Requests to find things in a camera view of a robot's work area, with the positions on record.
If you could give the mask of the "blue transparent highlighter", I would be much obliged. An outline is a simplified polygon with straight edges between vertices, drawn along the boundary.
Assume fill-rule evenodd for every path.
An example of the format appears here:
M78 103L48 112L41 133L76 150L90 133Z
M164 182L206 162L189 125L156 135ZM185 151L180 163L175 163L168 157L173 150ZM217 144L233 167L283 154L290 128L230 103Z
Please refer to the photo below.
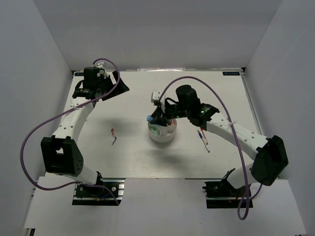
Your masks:
M151 122L154 118L152 116L147 116L147 121Z

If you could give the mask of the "green transparent highlighter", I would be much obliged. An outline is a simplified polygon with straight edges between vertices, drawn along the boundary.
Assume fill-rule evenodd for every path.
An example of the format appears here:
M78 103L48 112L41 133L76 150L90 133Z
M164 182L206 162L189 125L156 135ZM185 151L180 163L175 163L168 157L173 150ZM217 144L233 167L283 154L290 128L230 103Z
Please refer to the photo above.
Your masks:
M157 126L156 125L151 125L150 126L150 131L152 132L152 133L154 133L155 135L159 135L159 132L158 132L158 130L157 130Z

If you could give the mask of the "red gel pen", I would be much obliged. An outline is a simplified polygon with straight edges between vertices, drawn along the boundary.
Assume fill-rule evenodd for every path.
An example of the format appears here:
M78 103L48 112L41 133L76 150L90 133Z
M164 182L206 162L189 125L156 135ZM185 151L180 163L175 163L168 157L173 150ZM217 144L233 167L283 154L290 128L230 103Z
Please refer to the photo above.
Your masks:
M208 145L209 143L208 143L208 140L207 140L206 135L205 135L205 133L204 133L204 129L203 129L203 128L200 128L200 131L201 131L201 134L202 134L202 136L203 136L203 139L205 140L206 145Z

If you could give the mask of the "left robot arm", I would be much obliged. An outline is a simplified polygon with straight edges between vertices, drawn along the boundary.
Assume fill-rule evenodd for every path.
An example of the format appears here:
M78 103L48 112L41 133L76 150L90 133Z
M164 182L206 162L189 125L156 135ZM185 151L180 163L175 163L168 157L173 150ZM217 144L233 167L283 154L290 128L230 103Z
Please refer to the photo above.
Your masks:
M41 141L46 172L86 183L88 192L93 196L101 195L104 184L99 181L99 172L86 166L77 141L96 103L127 91L129 88L120 79L118 71L109 75L103 68L86 67L83 80L75 86L70 113L64 116L51 137L44 137Z

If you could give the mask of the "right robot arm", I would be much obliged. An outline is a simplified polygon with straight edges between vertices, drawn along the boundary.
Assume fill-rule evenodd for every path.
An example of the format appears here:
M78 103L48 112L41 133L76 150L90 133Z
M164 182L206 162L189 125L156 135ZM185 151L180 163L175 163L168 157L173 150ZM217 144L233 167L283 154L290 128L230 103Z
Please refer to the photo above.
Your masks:
M202 103L190 85L178 87L176 95L174 101L157 90L152 92L151 102L156 109L148 119L150 124L167 127L172 119L187 118L192 125L225 139L252 159L251 164L232 169L221 179L226 195L234 196L246 184L270 186L288 165L282 138L268 138L233 123L218 108Z

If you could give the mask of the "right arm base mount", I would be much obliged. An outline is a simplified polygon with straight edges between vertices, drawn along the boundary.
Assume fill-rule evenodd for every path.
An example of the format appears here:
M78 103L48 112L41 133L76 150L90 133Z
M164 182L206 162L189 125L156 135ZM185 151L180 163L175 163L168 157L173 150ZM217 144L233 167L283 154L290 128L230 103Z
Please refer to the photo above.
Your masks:
M246 188L239 189L228 187L221 181L205 181L202 187L206 195L208 209L230 209L238 208L241 197L245 194Z

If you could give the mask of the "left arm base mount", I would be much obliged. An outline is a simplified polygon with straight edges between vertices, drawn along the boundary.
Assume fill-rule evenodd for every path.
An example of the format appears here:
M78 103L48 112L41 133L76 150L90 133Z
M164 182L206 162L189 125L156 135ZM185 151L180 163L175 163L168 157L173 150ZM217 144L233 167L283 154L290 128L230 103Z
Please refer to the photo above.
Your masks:
M73 194L72 205L118 206L124 195L125 179L102 179L101 181L113 193L118 203L106 189L77 184Z

